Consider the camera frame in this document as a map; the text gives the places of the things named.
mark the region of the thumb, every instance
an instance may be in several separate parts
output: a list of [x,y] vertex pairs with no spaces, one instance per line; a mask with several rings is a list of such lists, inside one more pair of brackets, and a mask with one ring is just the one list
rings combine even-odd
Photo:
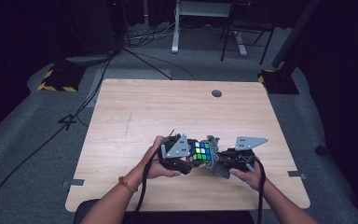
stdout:
[[162,175],[165,175],[167,177],[174,177],[174,176],[178,176],[181,173],[179,171],[173,171],[173,170],[164,170],[162,172]]

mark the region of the orange bracelet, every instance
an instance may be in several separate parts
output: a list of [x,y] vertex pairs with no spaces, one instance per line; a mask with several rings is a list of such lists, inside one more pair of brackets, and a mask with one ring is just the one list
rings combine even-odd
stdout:
[[129,183],[124,181],[124,176],[119,176],[118,177],[118,183],[124,187],[126,187],[127,189],[129,189],[132,192],[137,192],[138,189],[133,189],[132,187],[129,186]]

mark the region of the hand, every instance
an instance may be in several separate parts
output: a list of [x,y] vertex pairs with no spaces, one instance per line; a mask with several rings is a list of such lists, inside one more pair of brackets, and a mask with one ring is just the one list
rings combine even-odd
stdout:
[[[141,159],[141,161],[138,163],[137,167],[141,168],[142,170],[145,168],[145,165],[148,163],[150,158],[153,156],[153,153],[156,151],[156,149],[161,145],[162,143],[162,136],[157,136],[153,146],[150,147],[146,153],[144,154],[144,157]],[[167,177],[173,177],[180,175],[181,173],[179,171],[172,171],[165,169],[158,161],[158,154],[153,158],[152,166],[150,167],[149,174],[147,178],[152,179],[159,177],[161,175],[167,176]]]
[[230,169],[229,172],[236,176],[237,178],[239,178],[241,181],[247,183],[252,189],[260,191],[260,177],[261,177],[261,172],[260,172],[260,165],[258,164],[258,162],[255,162],[255,171],[252,172],[243,172],[240,171],[238,169]]

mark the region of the chair leg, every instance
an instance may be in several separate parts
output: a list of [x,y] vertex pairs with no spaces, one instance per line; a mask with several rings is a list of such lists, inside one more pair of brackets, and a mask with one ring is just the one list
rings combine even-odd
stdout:
[[267,53],[267,49],[269,48],[269,41],[271,40],[272,38],[272,35],[274,34],[274,28],[272,28],[272,30],[270,31],[269,33],[269,37],[268,37],[268,41],[267,41],[267,45],[266,45],[266,48],[264,49],[264,52],[263,52],[263,56],[261,57],[261,61],[260,61],[260,65],[263,64],[263,61],[264,61],[264,57],[266,56],[266,53]]
[[223,46],[223,52],[222,52],[222,57],[220,58],[220,61],[222,62],[223,59],[225,58],[225,52],[226,52],[226,46],[227,46],[227,40],[228,40],[228,33],[229,33],[230,29],[229,27],[226,30],[226,38],[225,38],[225,45]]
[[257,43],[257,41],[260,39],[260,37],[261,37],[263,34],[264,34],[264,31],[262,31],[262,32],[260,33],[260,35],[257,37],[257,39],[255,40],[254,43]]

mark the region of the black strap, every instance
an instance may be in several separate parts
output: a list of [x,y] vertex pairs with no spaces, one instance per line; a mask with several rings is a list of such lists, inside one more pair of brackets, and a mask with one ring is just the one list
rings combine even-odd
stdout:
[[264,194],[264,183],[266,182],[266,172],[264,171],[264,166],[260,160],[255,158],[255,161],[260,165],[260,185],[258,191],[258,216],[257,216],[257,224],[261,223],[261,215],[263,213],[263,194]]
[[136,217],[136,215],[139,213],[139,210],[141,209],[142,206],[142,202],[144,201],[144,197],[145,197],[145,193],[146,193],[146,180],[147,180],[147,176],[149,175],[149,171],[150,171],[150,167],[152,166],[152,161],[153,158],[157,155],[158,153],[158,149],[160,147],[158,147],[156,149],[156,151],[153,153],[153,155],[150,157],[149,161],[147,162],[147,164],[145,165],[144,168],[144,172],[142,174],[142,191],[141,191],[141,196],[139,198],[138,204],[136,205],[135,211],[133,211],[131,217],[129,218],[129,220],[126,222],[126,224],[130,224]]

